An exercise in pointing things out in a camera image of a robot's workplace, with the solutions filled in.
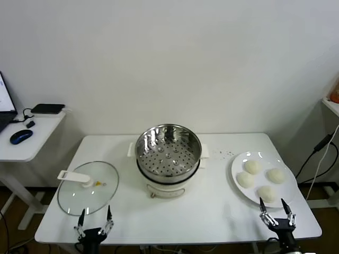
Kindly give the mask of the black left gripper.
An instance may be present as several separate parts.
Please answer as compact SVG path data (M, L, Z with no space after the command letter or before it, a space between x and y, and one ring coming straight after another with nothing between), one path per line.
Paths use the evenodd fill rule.
M74 226L74 230L78 235L78 240L80 241L102 241L103 235L108 235L114 226L114 221L112 219L112 213L110 206L108 205L106 223L101 228L93 228L83 230L83 223L85 217L85 209L82 210L81 215L78 219L78 223Z

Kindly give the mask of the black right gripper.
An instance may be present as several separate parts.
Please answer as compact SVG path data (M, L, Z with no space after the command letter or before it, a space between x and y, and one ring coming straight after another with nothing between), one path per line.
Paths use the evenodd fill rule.
M295 226L296 215L292 213L290 206L281 199L283 209L287 215L287 219L273 218L266 210L265 204L260 197L260 218L266 226L272 226L272 231L277 235L292 234L293 226Z

